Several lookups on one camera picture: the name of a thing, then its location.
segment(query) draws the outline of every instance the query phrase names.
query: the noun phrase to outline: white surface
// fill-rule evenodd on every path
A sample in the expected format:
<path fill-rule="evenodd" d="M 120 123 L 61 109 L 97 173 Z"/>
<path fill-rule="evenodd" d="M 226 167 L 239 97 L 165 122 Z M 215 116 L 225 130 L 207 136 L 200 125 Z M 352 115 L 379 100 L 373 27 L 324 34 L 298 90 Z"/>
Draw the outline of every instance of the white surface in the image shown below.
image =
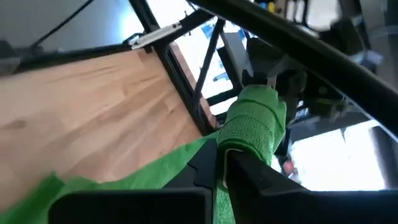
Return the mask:
<path fill-rule="evenodd" d="M 375 121 L 297 141 L 292 158 L 310 190 L 381 190 L 385 184 L 369 129 Z"/>
<path fill-rule="evenodd" d="M 327 30 L 339 18 L 338 0 L 310 0 L 307 22 L 316 30 Z"/>

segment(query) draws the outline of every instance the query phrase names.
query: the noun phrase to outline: green fabric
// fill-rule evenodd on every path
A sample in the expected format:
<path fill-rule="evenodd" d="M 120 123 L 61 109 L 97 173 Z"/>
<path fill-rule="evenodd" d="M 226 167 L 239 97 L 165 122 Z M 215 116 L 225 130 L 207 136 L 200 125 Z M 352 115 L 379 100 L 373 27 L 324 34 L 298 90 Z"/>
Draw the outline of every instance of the green fabric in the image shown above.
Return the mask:
<path fill-rule="evenodd" d="M 17 205 L 0 217 L 0 223 L 46 223 L 51 204 L 78 190 L 159 189 L 177 175 L 209 138 L 219 147 L 239 147 L 252 151 L 270 164 L 271 156 L 284 135 L 285 103 L 277 92 L 264 86 L 249 86 L 228 110 L 226 124 L 217 133 L 184 145 L 148 164 L 141 170 L 115 182 L 99 184 L 82 177 L 67 183 L 51 174 Z M 217 192 L 217 223 L 234 223 L 231 202 L 224 190 Z"/>

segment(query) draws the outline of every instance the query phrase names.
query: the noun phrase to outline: wall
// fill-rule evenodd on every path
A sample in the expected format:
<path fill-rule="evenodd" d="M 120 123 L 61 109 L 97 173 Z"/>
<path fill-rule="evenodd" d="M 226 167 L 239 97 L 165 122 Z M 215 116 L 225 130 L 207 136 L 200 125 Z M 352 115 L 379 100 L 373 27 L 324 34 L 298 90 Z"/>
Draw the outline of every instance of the wall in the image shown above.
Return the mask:
<path fill-rule="evenodd" d="M 87 0 L 2 0 L 0 38 L 15 47 L 32 44 Z M 94 0 L 44 43 L 45 50 L 76 50 L 118 44 L 142 32 L 128 0 Z"/>

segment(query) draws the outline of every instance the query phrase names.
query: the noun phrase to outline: metal bar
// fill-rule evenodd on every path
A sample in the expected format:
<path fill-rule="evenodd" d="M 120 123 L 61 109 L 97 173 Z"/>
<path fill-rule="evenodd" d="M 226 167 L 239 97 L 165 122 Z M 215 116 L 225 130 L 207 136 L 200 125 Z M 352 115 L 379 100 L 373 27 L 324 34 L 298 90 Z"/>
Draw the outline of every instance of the metal bar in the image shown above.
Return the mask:
<path fill-rule="evenodd" d="M 168 35 L 167 37 L 164 37 L 163 39 L 159 40 L 162 42 L 162 44 L 166 45 L 169 44 L 179 37 L 187 34 L 189 31 L 197 28 L 198 26 L 202 25 L 206 21 L 209 21 L 211 18 L 213 18 L 214 15 L 198 9 L 191 13 L 189 16 L 183 18 L 182 20 L 179 21 L 181 24 L 182 28 L 179 29 L 178 31 L 174 32 L 173 34 Z"/>
<path fill-rule="evenodd" d="M 149 44 L 154 45 L 154 42 L 166 38 L 167 36 L 173 34 L 174 32 L 178 31 L 181 28 L 182 28 L 182 26 L 181 26 L 180 22 L 176 22 L 174 24 L 162 27 L 162 28 L 154 30 L 148 34 L 145 34 L 142 37 L 140 37 L 139 39 L 130 40 L 129 43 L 133 50 L 146 47 Z"/>
<path fill-rule="evenodd" d="M 356 112 L 349 112 L 346 115 L 336 118 L 333 121 L 330 121 L 327 118 L 306 118 L 301 122 L 294 122 L 289 126 L 290 139 L 292 140 L 292 142 L 295 142 L 301 139 L 306 139 L 312 136 L 327 133 L 329 131 L 347 128 L 365 121 L 369 121 L 369 118 L 362 113 Z"/>
<path fill-rule="evenodd" d="M 129 0 L 129 2 L 147 34 L 159 29 L 159 25 L 146 1 Z M 193 89 L 170 46 L 161 42 L 154 43 L 154 49 L 199 131 L 202 135 L 214 132 L 215 130 L 207 120 L 203 108 L 201 106 L 197 109 L 193 108 L 191 101 Z"/>
<path fill-rule="evenodd" d="M 235 69 L 235 66 L 233 64 L 232 58 L 225 46 L 217 49 L 217 52 L 218 56 L 220 56 L 221 62 L 223 63 L 225 68 L 225 72 L 228 75 L 233 88 L 240 92 L 242 90 L 242 84 L 239 81 L 239 77 L 242 74 L 238 74 L 238 71 Z"/>
<path fill-rule="evenodd" d="M 213 106 L 213 105 L 216 105 L 217 103 L 221 103 L 221 102 L 226 101 L 232 97 L 235 97 L 239 93 L 240 93 L 239 90 L 232 89 L 232 90 L 228 90 L 228 91 L 222 92 L 220 94 L 217 94 L 215 96 L 209 97 L 206 100 L 207 100 L 207 103 L 209 104 L 209 106 Z"/>
<path fill-rule="evenodd" d="M 249 1 L 192 0 L 227 19 L 314 70 L 328 84 L 346 95 L 397 140 L 398 92 L 347 56 Z"/>
<path fill-rule="evenodd" d="M 201 89 L 203 88 L 203 84 L 205 84 L 207 71 L 209 70 L 211 59 L 213 58 L 213 54 L 217 47 L 218 37 L 220 36 L 220 33 L 223 31 L 224 25 L 225 25 L 225 20 L 218 19 L 217 23 L 213 29 L 213 33 L 211 34 L 210 43 L 209 43 L 209 46 L 207 47 L 205 59 L 203 61 L 203 65 L 200 69 L 200 74 L 199 74 L 199 78 L 197 81 L 197 85 L 195 86 L 195 91 L 193 92 L 193 96 L 192 96 L 192 103 L 193 103 L 194 107 L 197 107 L 199 105 Z"/>
<path fill-rule="evenodd" d="M 43 54 L 37 57 L 23 58 L 21 64 L 14 73 L 27 72 L 29 70 L 47 68 L 51 66 L 62 65 L 65 63 L 76 62 L 96 57 L 102 57 L 109 54 L 115 54 L 131 50 L 128 44 L 116 44 L 105 47 L 95 47 L 92 49 L 74 50 L 71 52 L 56 52 Z"/>

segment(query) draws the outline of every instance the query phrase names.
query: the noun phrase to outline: black cable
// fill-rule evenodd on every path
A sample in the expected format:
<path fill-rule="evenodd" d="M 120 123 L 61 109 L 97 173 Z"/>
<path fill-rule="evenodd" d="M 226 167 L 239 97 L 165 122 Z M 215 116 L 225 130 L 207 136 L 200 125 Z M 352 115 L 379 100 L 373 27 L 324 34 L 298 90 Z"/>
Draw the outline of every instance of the black cable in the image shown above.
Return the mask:
<path fill-rule="evenodd" d="M 91 4 L 94 0 L 88 0 L 86 3 L 84 3 L 82 6 L 80 6 L 72 15 L 67 17 L 64 21 L 62 21 L 58 26 L 54 27 L 50 32 L 46 33 L 44 36 L 42 36 L 39 40 L 36 40 L 31 46 L 31 49 L 35 49 L 39 44 L 41 44 L 43 41 L 45 41 L 48 37 L 50 37 L 52 34 L 54 34 L 56 31 L 61 29 L 65 24 L 67 24 L 69 21 L 71 21 L 79 12 L 81 12 L 85 7 L 87 7 L 89 4 Z"/>

